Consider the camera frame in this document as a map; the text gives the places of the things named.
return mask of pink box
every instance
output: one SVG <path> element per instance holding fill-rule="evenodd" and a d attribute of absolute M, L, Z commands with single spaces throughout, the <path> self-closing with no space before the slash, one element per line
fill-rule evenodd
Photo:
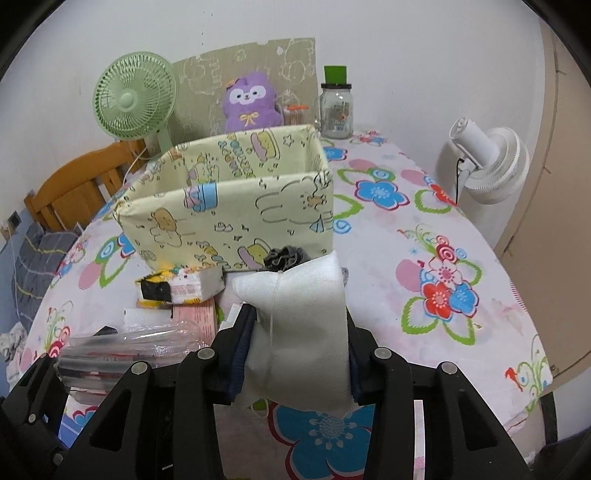
<path fill-rule="evenodd" d="M 173 323 L 186 323 L 202 342 L 211 345 L 217 334 L 216 304 L 213 299 L 195 305 L 173 305 Z"/>

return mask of white wall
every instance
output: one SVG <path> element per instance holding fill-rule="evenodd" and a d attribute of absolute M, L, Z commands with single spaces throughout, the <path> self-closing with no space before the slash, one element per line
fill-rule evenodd
<path fill-rule="evenodd" d="M 320 67 L 349 66 L 356 122 L 381 129 L 450 191 L 455 162 L 444 143 L 459 116 L 512 127 L 534 149 L 544 55 L 521 0 L 66 0 L 0 82 L 0 219 L 60 165 L 109 142 L 90 98 L 121 54 L 176 61 L 298 36 L 316 37 Z M 463 206 L 491 244 L 513 208 Z"/>
<path fill-rule="evenodd" d="M 558 439 L 564 440 L 591 426 L 591 368 L 554 391 Z"/>

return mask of wooden door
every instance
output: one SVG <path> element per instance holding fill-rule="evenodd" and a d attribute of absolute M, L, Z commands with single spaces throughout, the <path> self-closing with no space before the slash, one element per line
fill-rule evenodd
<path fill-rule="evenodd" d="M 555 385 L 591 366 L 591 87 L 556 39 L 548 156 L 501 262 L 530 311 Z"/>

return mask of white cloth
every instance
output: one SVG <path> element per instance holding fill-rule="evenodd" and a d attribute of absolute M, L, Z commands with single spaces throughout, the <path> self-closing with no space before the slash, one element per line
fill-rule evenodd
<path fill-rule="evenodd" d="M 10 332 L 0 335 L 0 352 L 4 357 L 4 361 L 8 362 L 6 380 L 10 390 L 14 388 L 21 378 L 19 365 L 26 342 L 27 331 L 21 322 L 17 322 Z"/>
<path fill-rule="evenodd" d="M 238 407 L 267 398 L 297 410 L 342 418 L 353 409 L 343 275 L 336 252 L 285 273 L 234 279 L 256 307 Z"/>

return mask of plush toy face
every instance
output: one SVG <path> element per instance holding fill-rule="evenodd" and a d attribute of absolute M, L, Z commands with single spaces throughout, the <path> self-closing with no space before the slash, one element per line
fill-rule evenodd
<path fill-rule="evenodd" d="M 224 96 L 223 111 L 227 117 L 233 113 L 250 113 L 257 109 L 274 109 L 275 90 L 267 75 L 252 72 L 239 78 Z"/>

